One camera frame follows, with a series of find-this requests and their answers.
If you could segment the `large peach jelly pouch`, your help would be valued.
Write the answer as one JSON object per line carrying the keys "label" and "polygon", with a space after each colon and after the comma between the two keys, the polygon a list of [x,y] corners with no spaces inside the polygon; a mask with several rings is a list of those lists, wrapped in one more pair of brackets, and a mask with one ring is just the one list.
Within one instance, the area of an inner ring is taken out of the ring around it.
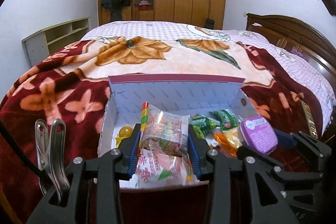
{"label": "large peach jelly pouch", "polygon": [[127,188],[151,189],[198,183],[187,156],[177,157],[142,149]]}

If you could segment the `purple plastic tin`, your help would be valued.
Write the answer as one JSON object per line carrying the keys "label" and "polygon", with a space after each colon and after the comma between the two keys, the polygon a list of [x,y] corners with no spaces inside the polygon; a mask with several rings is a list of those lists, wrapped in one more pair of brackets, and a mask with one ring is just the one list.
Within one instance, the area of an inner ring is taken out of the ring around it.
{"label": "purple plastic tin", "polygon": [[269,122],[262,116],[243,119],[238,127],[240,141],[263,154],[270,154],[278,145],[278,138]]}

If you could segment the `burger gummy candy packet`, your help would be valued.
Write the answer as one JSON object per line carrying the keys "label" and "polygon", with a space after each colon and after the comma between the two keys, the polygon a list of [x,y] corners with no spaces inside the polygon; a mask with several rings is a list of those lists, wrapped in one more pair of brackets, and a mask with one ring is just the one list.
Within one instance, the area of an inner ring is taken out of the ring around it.
{"label": "burger gummy candy packet", "polygon": [[189,120],[188,115],[172,114],[144,102],[139,148],[170,156],[187,155]]}

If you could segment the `orange rice cracker packet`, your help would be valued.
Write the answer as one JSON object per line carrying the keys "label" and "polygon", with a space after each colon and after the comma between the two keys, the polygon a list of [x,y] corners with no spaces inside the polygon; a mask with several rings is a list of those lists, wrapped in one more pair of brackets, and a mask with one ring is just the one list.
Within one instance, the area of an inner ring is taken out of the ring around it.
{"label": "orange rice cracker packet", "polygon": [[222,151],[232,157],[237,157],[238,148],[242,146],[238,135],[238,127],[231,128],[225,132],[214,133],[214,139],[219,143]]}

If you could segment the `green pea snack packet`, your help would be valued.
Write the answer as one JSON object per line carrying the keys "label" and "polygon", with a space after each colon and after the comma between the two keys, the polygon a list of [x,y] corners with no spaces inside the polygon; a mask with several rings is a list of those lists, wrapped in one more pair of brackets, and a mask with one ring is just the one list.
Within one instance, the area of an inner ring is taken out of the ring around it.
{"label": "green pea snack packet", "polygon": [[220,127],[223,131],[228,131],[239,126],[238,117],[228,109],[215,110],[210,112],[211,116],[220,122]]}

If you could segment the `pink checked bedsheet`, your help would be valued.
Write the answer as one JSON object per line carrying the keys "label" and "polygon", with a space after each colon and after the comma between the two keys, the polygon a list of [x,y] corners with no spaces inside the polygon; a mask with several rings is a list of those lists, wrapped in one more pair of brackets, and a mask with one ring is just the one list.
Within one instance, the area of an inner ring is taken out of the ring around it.
{"label": "pink checked bedsheet", "polygon": [[202,32],[196,26],[183,23],[161,21],[116,21],[88,31],[81,39],[124,37],[127,39],[142,36],[148,39],[211,39],[230,44],[242,42],[245,45],[265,49],[285,69],[288,75],[299,84],[310,89],[317,97],[322,110],[325,131],[331,123],[335,106],[335,94],[328,80],[302,57],[274,46],[265,36],[245,30],[209,30]]}

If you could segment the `metal clip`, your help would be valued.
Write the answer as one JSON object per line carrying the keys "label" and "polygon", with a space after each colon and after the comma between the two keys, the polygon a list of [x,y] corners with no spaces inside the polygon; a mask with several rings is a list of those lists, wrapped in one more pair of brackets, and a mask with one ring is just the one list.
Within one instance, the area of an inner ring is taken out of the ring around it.
{"label": "metal clip", "polygon": [[62,203],[70,191],[70,183],[64,168],[64,150],[66,140],[66,124],[56,119],[51,126],[38,119],[35,122],[35,147],[37,151],[39,186],[43,194],[50,186],[55,188],[57,202]]}

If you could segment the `red floral blanket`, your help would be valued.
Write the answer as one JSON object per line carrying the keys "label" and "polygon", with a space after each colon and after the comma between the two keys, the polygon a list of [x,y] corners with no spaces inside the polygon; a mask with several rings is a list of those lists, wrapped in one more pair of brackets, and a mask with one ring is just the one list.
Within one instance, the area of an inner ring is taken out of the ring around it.
{"label": "red floral blanket", "polygon": [[[19,147],[30,159],[33,151],[33,124],[44,119],[48,126],[56,119],[62,119],[67,126],[66,164],[76,155],[86,159],[94,158],[102,129],[105,107],[110,98],[108,76],[149,75],[150,84],[159,79],[159,74],[182,75],[190,80],[190,75],[215,75],[244,78],[242,91],[248,96],[258,114],[270,125],[285,133],[309,133],[306,117],[300,100],[310,107],[317,129],[322,137],[323,117],[321,105],[314,93],[292,79],[285,69],[265,49],[245,45],[242,42],[230,44],[215,40],[178,39],[153,40],[140,36],[126,38],[102,38],[74,42],[22,75],[13,84],[1,102],[1,121],[17,141]],[[154,88],[135,88],[130,99],[130,107],[122,106],[127,117],[134,112],[140,114],[144,102],[172,113],[168,103],[177,104],[168,92],[178,97],[177,102],[186,103],[187,95],[196,107],[204,108],[205,102],[213,94],[210,103],[220,104],[228,98],[227,93],[211,91],[209,88],[187,89],[169,88],[169,83],[154,94]],[[39,199],[37,186],[19,185],[18,178],[34,180],[33,173],[19,171],[18,175],[1,177],[1,188],[10,199],[12,206],[26,221]]]}

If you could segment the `wooden headboard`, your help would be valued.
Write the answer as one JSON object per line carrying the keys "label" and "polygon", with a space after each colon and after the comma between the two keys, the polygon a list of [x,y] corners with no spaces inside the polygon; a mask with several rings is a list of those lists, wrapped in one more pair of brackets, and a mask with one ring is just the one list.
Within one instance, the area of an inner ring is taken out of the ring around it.
{"label": "wooden headboard", "polygon": [[287,51],[296,49],[335,89],[335,47],[312,26],[290,16],[248,13],[246,30]]}

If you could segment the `black bag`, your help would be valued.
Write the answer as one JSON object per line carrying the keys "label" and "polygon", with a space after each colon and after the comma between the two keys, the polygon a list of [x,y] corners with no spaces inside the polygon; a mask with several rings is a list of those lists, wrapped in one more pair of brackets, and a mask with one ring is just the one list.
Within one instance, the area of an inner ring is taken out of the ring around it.
{"label": "black bag", "polygon": [[213,30],[215,26],[215,21],[211,18],[207,18],[205,21],[205,25],[204,28],[209,29],[209,30]]}

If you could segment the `low white shelf unit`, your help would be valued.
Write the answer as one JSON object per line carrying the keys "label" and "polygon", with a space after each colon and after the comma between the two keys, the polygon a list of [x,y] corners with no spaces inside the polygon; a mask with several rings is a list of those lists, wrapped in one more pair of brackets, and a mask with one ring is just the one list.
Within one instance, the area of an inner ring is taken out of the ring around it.
{"label": "low white shelf unit", "polygon": [[33,67],[65,46],[80,40],[89,31],[89,17],[55,24],[24,38],[30,65]]}

